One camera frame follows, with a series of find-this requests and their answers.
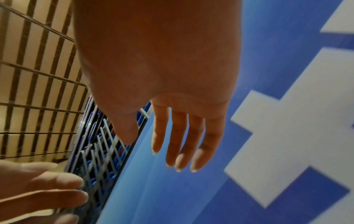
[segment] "blue and white sign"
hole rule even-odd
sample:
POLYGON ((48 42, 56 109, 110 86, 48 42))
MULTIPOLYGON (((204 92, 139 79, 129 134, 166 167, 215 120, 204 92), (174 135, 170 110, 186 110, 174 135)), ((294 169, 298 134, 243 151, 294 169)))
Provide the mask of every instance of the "blue and white sign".
POLYGON ((354 1, 244 0, 242 44, 213 159, 166 169, 150 119, 99 224, 354 223, 354 1))

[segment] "hand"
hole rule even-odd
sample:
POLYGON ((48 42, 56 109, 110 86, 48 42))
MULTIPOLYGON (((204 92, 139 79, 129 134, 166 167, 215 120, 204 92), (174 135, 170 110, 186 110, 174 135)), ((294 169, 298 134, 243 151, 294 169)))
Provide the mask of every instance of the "hand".
MULTIPOLYGON (((1 160, 0 222, 35 211, 84 204, 88 199, 87 193, 76 190, 83 184, 82 178, 70 173, 47 172, 56 166, 47 162, 13 163, 1 160)), ((56 214, 30 217, 14 224, 76 224, 78 220, 72 214, 56 214)))
POLYGON ((212 158, 236 84, 240 14, 241 0, 74 1, 81 69, 125 144, 136 139, 136 111, 151 100, 153 153, 171 107, 167 166, 180 171, 192 160, 195 172, 212 158))

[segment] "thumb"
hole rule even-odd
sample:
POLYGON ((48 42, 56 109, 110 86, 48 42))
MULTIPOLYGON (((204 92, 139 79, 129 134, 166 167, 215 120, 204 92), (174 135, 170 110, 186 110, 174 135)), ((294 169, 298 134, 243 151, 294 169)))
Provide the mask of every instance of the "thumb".
POLYGON ((125 145, 130 145, 136 140, 139 127, 135 113, 124 116, 113 115, 109 119, 112 122, 114 132, 125 145))

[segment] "blue surface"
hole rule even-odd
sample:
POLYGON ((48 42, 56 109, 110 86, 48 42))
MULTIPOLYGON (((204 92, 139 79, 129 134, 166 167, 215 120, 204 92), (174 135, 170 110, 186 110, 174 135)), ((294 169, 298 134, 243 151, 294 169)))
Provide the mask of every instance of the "blue surface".
POLYGON ((250 90, 280 99, 324 46, 354 49, 354 37, 319 31, 341 0, 245 0, 240 74, 223 140, 202 170, 165 167, 171 132, 151 153, 152 119, 138 140, 98 224, 304 224, 349 192, 308 168, 267 209, 223 172, 251 136, 230 122, 250 90))

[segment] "pinky finger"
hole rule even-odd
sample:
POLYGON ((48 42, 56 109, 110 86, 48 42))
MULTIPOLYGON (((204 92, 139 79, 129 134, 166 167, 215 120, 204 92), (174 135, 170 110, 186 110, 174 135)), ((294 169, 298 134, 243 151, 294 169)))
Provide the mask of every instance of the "pinky finger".
POLYGON ((77 224, 79 217, 73 214, 33 216, 12 224, 77 224))
POLYGON ((205 166, 214 156, 222 139, 225 129, 226 115, 216 119, 205 120, 205 135, 197 152, 194 154, 191 164, 191 172, 196 172, 205 166))

